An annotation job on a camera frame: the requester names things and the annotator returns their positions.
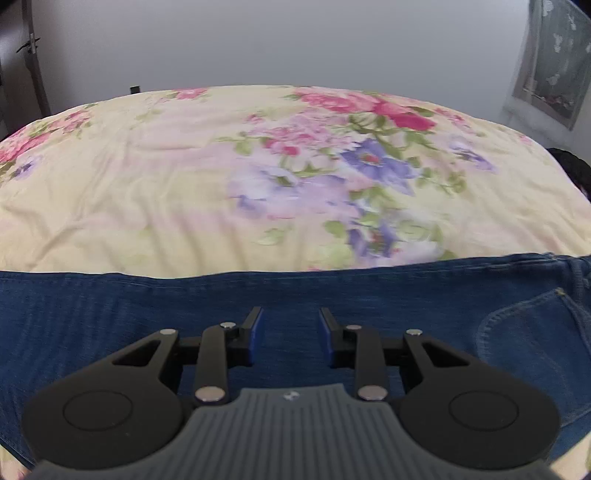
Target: door handle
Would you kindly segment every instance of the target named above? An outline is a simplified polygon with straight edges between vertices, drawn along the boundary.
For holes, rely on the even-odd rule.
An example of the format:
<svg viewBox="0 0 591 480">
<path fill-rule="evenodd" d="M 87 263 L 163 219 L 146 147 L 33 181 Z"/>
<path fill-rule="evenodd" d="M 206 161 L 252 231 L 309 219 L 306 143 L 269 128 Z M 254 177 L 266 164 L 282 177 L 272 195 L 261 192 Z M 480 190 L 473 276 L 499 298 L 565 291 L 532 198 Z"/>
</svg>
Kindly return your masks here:
<svg viewBox="0 0 591 480">
<path fill-rule="evenodd" d="M 31 34 L 31 39 L 22 45 L 18 50 L 17 53 L 20 52 L 23 48 L 28 48 L 29 53 L 36 53 L 37 52 L 37 42 L 41 40 L 41 38 L 35 38 L 34 40 L 33 34 Z"/>
</svg>

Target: jeans pocket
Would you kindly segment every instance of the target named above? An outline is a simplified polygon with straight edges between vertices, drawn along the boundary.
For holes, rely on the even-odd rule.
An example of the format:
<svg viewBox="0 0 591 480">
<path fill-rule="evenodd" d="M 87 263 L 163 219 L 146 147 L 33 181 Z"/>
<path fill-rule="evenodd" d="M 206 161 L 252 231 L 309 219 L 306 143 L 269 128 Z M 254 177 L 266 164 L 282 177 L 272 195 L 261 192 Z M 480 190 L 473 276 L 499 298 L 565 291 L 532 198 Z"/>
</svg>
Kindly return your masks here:
<svg viewBox="0 0 591 480">
<path fill-rule="evenodd" d="M 585 325 L 591 314 L 555 288 L 486 317 L 476 335 L 478 356 L 547 393 L 564 427 L 591 411 Z"/>
</svg>

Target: purple flower print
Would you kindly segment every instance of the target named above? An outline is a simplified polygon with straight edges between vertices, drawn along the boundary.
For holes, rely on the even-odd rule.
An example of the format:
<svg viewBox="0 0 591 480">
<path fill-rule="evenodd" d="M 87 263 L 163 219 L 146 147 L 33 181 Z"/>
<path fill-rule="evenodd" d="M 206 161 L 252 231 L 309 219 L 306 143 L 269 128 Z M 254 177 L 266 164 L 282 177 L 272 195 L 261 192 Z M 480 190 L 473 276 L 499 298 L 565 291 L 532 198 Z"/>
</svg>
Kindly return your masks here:
<svg viewBox="0 0 591 480">
<path fill-rule="evenodd" d="M 24 178 L 28 177 L 31 174 L 33 167 L 36 165 L 37 161 L 38 161 L 38 157 L 28 159 L 28 161 L 26 163 L 24 163 L 23 165 L 20 165 L 12 172 L 12 174 L 10 175 L 10 178 L 11 179 L 16 179 L 16 178 L 24 179 Z"/>
<path fill-rule="evenodd" d="M 479 170 L 495 171 L 496 167 L 487 159 L 475 153 L 470 145 L 460 139 L 453 140 L 449 148 L 462 160 L 472 162 Z"/>
<path fill-rule="evenodd" d="M 340 155 L 367 178 L 391 186 L 406 195 L 414 195 L 407 180 L 417 177 L 417 173 L 406 162 L 387 155 L 377 141 L 364 140 L 355 150 L 342 152 Z"/>
<path fill-rule="evenodd" d="M 368 234 L 355 228 L 348 234 L 349 245 L 358 258 L 390 257 L 393 243 L 399 240 L 384 222 L 370 229 Z"/>
<path fill-rule="evenodd" d="M 249 218 L 287 219 L 307 213 L 356 216 L 345 180 L 334 175 L 301 179 L 279 167 L 251 167 L 231 178 L 228 195 L 238 199 L 238 210 Z"/>
</svg>

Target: door frame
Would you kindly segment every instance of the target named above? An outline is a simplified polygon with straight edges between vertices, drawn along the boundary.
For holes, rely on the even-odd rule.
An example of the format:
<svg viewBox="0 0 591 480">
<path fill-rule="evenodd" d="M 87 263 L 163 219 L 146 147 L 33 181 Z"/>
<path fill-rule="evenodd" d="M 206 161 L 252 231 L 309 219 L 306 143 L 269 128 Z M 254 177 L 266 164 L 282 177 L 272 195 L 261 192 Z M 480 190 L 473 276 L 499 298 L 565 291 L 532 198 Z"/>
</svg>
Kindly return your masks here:
<svg viewBox="0 0 591 480">
<path fill-rule="evenodd" d="M 28 43 L 25 53 L 25 64 L 31 74 L 41 115 L 43 117 L 50 116 L 51 108 L 47 100 L 45 87 L 43 86 L 41 67 L 39 66 L 39 58 L 37 57 L 37 41 L 40 39 L 35 36 L 35 29 L 33 27 L 33 0 L 22 0 L 22 20 L 24 22 L 24 30 L 26 33 L 28 32 L 28 37 L 25 40 L 25 45 Z"/>
</svg>

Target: gray base plate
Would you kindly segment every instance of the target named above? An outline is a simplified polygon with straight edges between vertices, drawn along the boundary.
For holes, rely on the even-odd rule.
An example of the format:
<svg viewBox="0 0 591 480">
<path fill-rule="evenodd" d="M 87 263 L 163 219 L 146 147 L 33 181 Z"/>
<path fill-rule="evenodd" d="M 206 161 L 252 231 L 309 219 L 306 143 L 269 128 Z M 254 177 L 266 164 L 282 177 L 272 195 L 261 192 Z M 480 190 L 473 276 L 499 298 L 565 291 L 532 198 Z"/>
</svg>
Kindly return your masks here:
<svg viewBox="0 0 591 480">
<path fill-rule="evenodd" d="M 234 402 L 196 410 L 150 457 L 81 472 L 41 462 L 28 480 L 558 480 L 543 462 L 511 471 L 460 468 L 419 447 L 384 403 L 343 385 L 244 389 Z"/>
</svg>

